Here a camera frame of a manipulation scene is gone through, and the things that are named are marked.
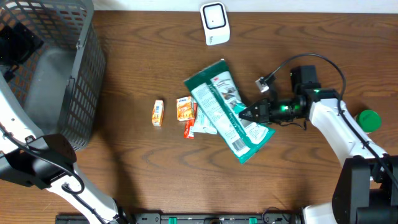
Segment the red snack packet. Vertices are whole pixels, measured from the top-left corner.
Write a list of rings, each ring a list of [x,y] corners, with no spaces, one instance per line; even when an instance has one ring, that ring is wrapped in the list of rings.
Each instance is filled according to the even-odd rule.
[[[185,123],[185,130],[184,130],[184,138],[185,139],[193,139],[194,138],[193,127],[195,124],[195,119],[197,117],[197,103],[193,104],[193,111],[194,111],[193,119],[187,120]]]

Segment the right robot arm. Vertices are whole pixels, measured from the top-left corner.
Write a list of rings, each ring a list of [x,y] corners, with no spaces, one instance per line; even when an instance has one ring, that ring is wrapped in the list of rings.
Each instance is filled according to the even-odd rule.
[[[239,113],[247,121],[292,124],[310,121],[325,137],[342,170],[331,202],[310,205],[290,223],[397,223],[397,156],[375,144],[353,119],[334,89],[322,88],[313,65],[290,71],[294,97],[280,100],[274,76],[256,84],[270,98]]]

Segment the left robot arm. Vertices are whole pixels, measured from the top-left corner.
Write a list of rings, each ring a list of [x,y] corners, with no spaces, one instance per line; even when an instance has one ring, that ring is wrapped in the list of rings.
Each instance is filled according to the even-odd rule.
[[[89,22],[17,21],[1,28],[1,178],[55,193],[90,223],[129,223],[78,168],[105,58]]]

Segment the white toilet wipes pack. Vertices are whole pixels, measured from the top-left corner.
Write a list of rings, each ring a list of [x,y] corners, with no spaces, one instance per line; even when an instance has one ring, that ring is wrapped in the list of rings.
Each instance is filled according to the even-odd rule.
[[[199,106],[197,106],[196,118],[192,131],[194,133],[218,134],[215,126]]]

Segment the green 3M package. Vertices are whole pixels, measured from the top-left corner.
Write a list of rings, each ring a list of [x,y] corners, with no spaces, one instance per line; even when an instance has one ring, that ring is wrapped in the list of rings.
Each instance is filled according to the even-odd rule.
[[[238,116],[247,106],[225,60],[204,68],[184,84],[241,164],[273,137],[274,129]]]

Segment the orange white tissue pack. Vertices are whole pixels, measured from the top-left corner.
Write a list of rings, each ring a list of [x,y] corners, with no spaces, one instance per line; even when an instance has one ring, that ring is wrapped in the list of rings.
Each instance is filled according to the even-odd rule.
[[[186,96],[176,100],[177,120],[188,121],[195,118],[193,100],[191,96]]]

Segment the green lid seasoning jar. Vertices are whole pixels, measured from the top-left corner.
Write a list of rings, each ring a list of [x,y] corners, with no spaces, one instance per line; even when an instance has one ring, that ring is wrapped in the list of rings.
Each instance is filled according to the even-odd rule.
[[[373,110],[364,110],[354,117],[361,129],[369,134],[381,127],[381,117]]]

